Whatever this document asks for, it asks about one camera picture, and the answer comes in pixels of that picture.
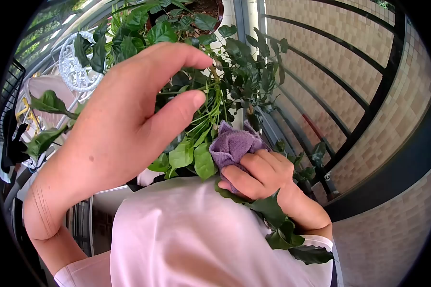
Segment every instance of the purple cloth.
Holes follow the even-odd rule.
[[[271,151],[270,147],[264,143],[248,120],[244,121],[244,130],[237,130],[232,128],[228,123],[222,121],[219,127],[219,135],[209,146],[209,152],[212,159],[217,164],[219,169],[227,165],[235,165],[239,169],[249,173],[244,166],[240,164],[241,158],[247,153],[254,153],[259,149],[266,149]],[[220,177],[224,181],[228,181],[225,176],[220,173]],[[231,184],[232,193],[239,191]]]

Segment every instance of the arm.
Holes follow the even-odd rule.
[[[241,164],[251,173],[234,165],[222,169],[223,175],[250,199],[267,198],[278,189],[278,205],[300,227],[302,234],[320,235],[332,239],[332,223],[324,209],[308,198],[293,182],[294,165],[283,155],[266,150],[247,153]],[[219,187],[230,189],[220,181]]]
[[[53,275],[86,258],[61,225],[64,213],[96,192],[124,184],[158,157],[189,125],[206,96],[184,92],[155,114],[156,94],[183,66],[211,64],[211,58],[189,45],[160,43],[106,74],[24,202],[27,233]]]

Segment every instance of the brown pot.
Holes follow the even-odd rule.
[[[205,32],[205,33],[202,33],[202,34],[212,34],[213,32],[215,32],[219,28],[220,24],[222,23],[222,19],[223,19],[223,2],[222,2],[222,0],[215,0],[215,2],[217,3],[217,8],[219,10],[218,11],[218,15],[217,15],[217,22],[215,23],[214,29],[212,29],[212,31]],[[147,30],[150,30],[152,28],[152,23],[150,22],[150,17],[147,20],[146,27],[147,27]]]

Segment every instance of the pink t-shirt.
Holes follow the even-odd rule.
[[[329,286],[332,261],[305,265],[272,250],[269,229],[247,207],[214,191],[214,180],[175,178],[125,199],[112,249],[62,268],[60,286]],[[332,241],[305,235],[305,245]]]

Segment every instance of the wall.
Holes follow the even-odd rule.
[[[431,229],[431,170],[406,191],[333,223],[344,285],[397,286]]]
[[[394,14],[371,1],[342,2],[394,24]],[[393,34],[375,22],[354,12],[317,1],[266,0],[265,4],[266,14],[292,19],[326,31],[362,50],[383,67],[386,66]],[[371,102],[382,75],[366,61],[315,32],[269,18],[266,23],[268,35],[277,39],[286,38],[289,45],[333,71],[364,100]],[[350,131],[354,130],[364,114],[356,100],[326,73],[298,54],[289,50],[283,56],[283,63],[328,103]],[[332,148],[337,151],[346,137],[327,112],[287,74],[282,87],[303,107]],[[351,191],[391,158],[422,119],[430,100],[431,60],[418,33],[406,24],[401,65],[385,102],[355,146],[331,171],[331,179],[337,190],[340,193]],[[287,109],[312,144],[315,144],[318,141],[316,135],[290,101],[280,95],[278,103]],[[293,140],[294,148],[300,150],[297,143]]]

